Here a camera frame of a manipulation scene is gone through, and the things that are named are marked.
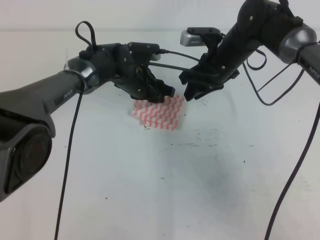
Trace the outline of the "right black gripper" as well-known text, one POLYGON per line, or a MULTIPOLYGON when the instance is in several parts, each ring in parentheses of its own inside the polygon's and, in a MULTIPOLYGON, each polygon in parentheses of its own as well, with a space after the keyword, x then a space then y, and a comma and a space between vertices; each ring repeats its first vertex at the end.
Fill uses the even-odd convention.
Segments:
POLYGON ((240 49, 233 44, 212 44, 208 47, 200 61, 184 70, 179 79, 187 85, 184 98, 187 102, 203 98, 240 74, 240 49))

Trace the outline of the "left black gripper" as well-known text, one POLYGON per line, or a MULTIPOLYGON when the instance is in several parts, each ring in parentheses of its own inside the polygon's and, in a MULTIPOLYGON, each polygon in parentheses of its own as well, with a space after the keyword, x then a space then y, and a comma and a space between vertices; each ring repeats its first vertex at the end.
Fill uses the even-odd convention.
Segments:
POLYGON ((117 63, 116 74, 117 76, 113 78, 114 86, 129 94, 134 100, 163 103, 165 97, 175 96, 175 88, 168 85, 162 88, 161 93, 156 79, 135 63, 117 63))

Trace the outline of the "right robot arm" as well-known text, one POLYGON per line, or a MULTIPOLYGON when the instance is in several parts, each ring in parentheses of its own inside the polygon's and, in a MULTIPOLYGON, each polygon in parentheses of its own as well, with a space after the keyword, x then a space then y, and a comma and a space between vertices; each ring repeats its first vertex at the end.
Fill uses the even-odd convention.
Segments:
POLYGON ((320 46, 315 30, 293 15, 286 0, 247 0, 235 25, 227 34, 213 27, 189 27, 181 45, 206 45, 208 51, 179 79, 186 85, 184 97, 197 100, 239 75, 238 68, 260 46, 265 46, 285 64, 298 64, 317 83, 320 81, 320 46))

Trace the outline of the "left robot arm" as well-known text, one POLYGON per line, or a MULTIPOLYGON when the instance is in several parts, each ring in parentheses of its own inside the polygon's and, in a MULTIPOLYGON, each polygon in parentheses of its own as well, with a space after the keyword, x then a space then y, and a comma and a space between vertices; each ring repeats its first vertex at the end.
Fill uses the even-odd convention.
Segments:
POLYGON ((76 94, 107 82, 135 100, 162 103, 175 89, 133 58, 126 44, 90 45, 55 75, 0 94, 0 198, 5 200, 46 164, 56 129, 52 113, 76 94))

